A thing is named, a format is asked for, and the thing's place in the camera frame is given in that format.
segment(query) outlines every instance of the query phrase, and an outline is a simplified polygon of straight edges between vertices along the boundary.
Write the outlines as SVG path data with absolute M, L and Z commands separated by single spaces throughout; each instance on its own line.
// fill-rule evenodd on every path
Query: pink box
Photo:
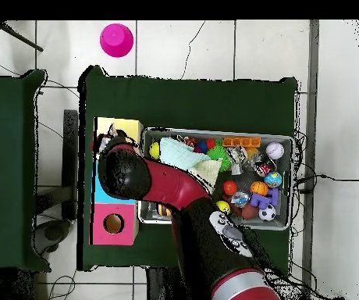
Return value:
M 92 226 L 93 245 L 133 245 L 138 233 L 136 204 L 94 204 Z M 118 214 L 123 218 L 123 229 L 118 234 L 110 234 L 104 225 L 110 214 Z

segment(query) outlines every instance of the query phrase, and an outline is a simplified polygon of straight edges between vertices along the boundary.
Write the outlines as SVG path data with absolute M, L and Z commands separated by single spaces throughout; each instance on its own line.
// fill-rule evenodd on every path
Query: orange lego brick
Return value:
M 222 140 L 223 147 L 234 147 L 240 145 L 242 147 L 260 147 L 260 137 L 224 137 Z

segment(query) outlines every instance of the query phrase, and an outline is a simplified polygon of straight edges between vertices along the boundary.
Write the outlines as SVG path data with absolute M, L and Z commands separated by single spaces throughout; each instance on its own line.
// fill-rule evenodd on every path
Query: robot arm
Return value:
M 98 175 L 114 198 L 157 202 L 173 210 L 179 266 L 195 300 L 280 300 L 265 283 L 242 234 L 188 173 L 144 159 L 114 137 Z

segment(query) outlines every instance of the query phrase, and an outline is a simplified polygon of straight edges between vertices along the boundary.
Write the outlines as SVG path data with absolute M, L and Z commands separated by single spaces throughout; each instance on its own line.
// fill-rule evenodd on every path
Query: red ball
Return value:
M 226 195 L 234 195 L 238 191 L 238 187 L 233 180 L 227 180 L 223 184 Z
M 253 207 L 251 206 L 251 204 L 248 202 L 243 208 L 242 208 L 242 217 L 245 220 L 250 220 L 250 219 L 254 219 L 255 217 L 258 216 L 258 207 Z
M 206 145 L 208 146 L 208 150 L 214 148 L 215 147 L 215 140 L 213 138 L 209 138 L 206 141 Z

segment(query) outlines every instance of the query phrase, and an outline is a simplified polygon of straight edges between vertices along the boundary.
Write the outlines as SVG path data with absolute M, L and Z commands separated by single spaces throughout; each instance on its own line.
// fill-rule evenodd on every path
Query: green spiky ball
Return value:
M 231 162 L 226 155 L 226 149 L 223 148 L 221 145 L 216 145 L 210 151 L 208 151 L 208 156 L 212 160 L 222 159 L 221 166 L 219 172 L 222 173 L 228 170 L 231 167 Z

